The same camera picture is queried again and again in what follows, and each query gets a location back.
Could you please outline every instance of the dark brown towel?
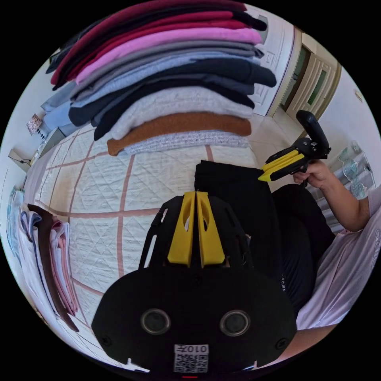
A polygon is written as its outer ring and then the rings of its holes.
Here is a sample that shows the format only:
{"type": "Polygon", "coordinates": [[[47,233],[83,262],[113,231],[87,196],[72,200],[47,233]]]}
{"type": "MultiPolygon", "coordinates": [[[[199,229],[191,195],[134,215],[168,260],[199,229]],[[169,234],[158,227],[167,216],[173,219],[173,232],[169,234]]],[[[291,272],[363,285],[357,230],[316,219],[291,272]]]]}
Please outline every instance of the dark brown towel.
{"type": "Polygon", "coordinates": [[[108,153],[116,156],[123,148],[155,136],[209,130],[249,136],[251,124],[247,119],[211,112],[187,112],[161,116],[134,128],[120,140],[110,139],[107,142],[108,153]]]}
{"type": "Polygon", "coordinates": [[[79,329],[70,319],[65,306],[61,302],[53,278],[52,263],[50,259],[50,231],[52,230],[53,226],[53,215],[36,205],[28,204],[28,208],[30,211],[36,212],[41,217],[41,221],[36,223],[38,228],[38,246],[40,248],[42,269],[44,270],[46,284],[48,285],[50,295],[52,296],[54,307],[56,308],[60,318],[73,331],[79,332],[79,329]]]}

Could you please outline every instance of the yellow bracket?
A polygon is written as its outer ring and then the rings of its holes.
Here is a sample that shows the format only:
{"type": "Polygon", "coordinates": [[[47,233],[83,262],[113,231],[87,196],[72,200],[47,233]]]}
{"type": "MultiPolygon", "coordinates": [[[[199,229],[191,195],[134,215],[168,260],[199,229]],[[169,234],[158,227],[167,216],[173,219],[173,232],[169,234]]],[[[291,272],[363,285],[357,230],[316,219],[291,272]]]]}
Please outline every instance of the yellow bracket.
{"type": "Polygon", "coordinates": [[[206,192],[197,192],[197,216],[201,266],[222,264],[225,255],[206,192]]]}
{"type": "Polygon", "coordinates": [[[170,263],[188,267],[191,265],[195,198],[196,192],[184,193],[179,219],[169,249],[168,261],[170,263]]]}
{"type": "Polygon", "coordinates": [[[294,150],[284,156],[281,156],[279,159],[274,160],[273,162],[266,164],[262,167],[264,174],[258,177],[258,180],[261,181],[271,181],[270,176],[287,167],[288,165],[294,164],[297,161],[304,158],[303,154],[300,154],[297,150],[294,150]]]}

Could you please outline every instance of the quilted bedspread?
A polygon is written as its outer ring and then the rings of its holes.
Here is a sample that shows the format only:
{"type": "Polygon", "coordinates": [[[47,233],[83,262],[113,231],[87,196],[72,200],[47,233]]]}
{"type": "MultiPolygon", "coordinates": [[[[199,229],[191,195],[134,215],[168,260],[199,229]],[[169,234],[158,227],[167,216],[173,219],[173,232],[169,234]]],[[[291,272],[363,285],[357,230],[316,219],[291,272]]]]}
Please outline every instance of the quilted bedspread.
{"type": "Polygon", "coordinates": [[[201,160],[257,166],[250,148],[197,146],[115,157],[107,152],[109,134],[96,142],[93,137],[88,125],[61,141],[35,194],[36,205],[70,223],[76,323],[88,331],[108,287],[138,268],[161,205],[194,190],[201,160]]]}

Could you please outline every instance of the camera lens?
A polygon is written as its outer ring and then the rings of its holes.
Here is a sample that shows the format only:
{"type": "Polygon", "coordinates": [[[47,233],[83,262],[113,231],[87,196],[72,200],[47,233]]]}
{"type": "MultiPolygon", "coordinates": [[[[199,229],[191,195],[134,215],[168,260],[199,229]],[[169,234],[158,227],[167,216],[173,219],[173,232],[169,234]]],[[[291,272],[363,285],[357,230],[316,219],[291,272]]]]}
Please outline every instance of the camera lens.
{"type": "Polygon", "coordinates": [[[250,318],[244,311],[234,310],[226,313],[220,322],[221,331],[227,336],[243,335],[250,326],[250,318]]]}
{"type": "Polygon", "coordinates": [[[146,332],[152,335],[162,335],[169,330],[171,320],[164,311],[153,308],[144,312],[141,323],[146,332]]]}

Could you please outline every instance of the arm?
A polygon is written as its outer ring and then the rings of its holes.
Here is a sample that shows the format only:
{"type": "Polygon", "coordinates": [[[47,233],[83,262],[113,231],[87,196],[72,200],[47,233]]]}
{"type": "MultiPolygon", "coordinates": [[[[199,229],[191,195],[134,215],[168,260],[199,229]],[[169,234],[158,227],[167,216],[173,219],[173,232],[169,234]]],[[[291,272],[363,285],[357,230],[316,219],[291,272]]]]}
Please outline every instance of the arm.
{"type": "Polygon", "coordinates": [[[370,219],[368,198],[357,200],[322,161],[311,163],[306,173],[294,175],[296,183],[305,179],[322,191],[334,216],[345,229],[359,231],[366,226],[370,219]]]}
{"type": "Polygon", "coordinates": [[[270,364],[262,366],[261,368],[275,365],[281,361],[287,360],[288,358],[296,356],[297,354],[309,349],[310,347],[324,339],[336,326],[337,324],[333,324],[327,327],[303,329],[301,331],[297,331],[291,343],[279,356],[279,358],[277,358],[270,364]]]}

